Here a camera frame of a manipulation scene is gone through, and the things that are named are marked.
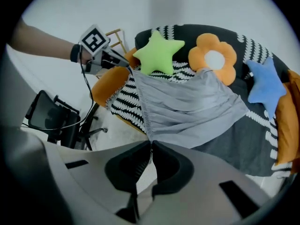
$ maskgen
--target hand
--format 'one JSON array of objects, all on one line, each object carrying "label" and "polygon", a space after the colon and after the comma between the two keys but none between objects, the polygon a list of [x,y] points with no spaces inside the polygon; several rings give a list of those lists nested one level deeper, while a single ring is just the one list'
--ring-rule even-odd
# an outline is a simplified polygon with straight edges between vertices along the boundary
[{"label": "hand", "polygon": [[92,55],[85,50],[85,48],[82,48],[82,54],[81,54],[81,62],[82,64],[86,65],[88,61],[92,60]]}]

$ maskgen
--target black office chair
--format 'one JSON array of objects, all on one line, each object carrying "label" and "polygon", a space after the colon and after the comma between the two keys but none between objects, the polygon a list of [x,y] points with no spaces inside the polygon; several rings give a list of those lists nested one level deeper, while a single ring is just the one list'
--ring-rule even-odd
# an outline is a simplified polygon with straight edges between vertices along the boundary
[{"label": "black office chair", "polygon": [[[76,142],[81,142],[86,143],[87,148],[92,151],[89,141],[90,136],[100,131],[107,132],[106,128],[99,128],[93,131],[80,130],[80,123],[77,123],[81,119],[79,111],[60,100],[58,96],[52,100],[44,90],[37,94],[25,118],[28,119],[30,128],[48,134],[47,140],[49,142],[57,143],[57,141],[60,141],[61,146],[72,149],[75,148]],[[89,118],[85,123],[91,125],[93,118],[95,117]],[[62,128],[75,123],[77,124],[63,129],[43,130]]]}]

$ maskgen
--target blue star pillow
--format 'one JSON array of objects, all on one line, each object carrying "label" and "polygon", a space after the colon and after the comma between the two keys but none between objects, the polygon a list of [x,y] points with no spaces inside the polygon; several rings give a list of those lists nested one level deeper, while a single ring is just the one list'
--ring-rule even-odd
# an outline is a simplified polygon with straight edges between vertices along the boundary
[{"label": "blue star pillow", "polygon": [[254,79],[248,102],[262,103],[269,114],[269,119],[272,119],[280,97],[286,94],[274,67],[274,61],[268,57],[263,65],[252,60],[248,60],[247,65]]}]

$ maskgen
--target gray cloth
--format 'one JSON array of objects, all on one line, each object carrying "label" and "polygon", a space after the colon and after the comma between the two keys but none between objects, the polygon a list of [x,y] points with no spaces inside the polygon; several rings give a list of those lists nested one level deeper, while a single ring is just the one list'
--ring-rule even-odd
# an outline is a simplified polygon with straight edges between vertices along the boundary
[{"label": "gray cloth", "polygon": [[131,71],[150,141],[193,148],[224,133],[248,111],[240,96],[210,69],[185,83]]}]

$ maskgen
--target black wristband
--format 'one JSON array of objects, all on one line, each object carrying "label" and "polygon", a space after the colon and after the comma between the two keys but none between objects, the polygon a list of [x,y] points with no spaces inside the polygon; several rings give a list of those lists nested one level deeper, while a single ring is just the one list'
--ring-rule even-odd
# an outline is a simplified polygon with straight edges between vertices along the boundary
[{"label": "black wristband", "polygon": [[80,45],[79,44],[74,44],[71,54],[70,54],[70,60],[71,62],[78,62],[78,54],[80,51]]}]

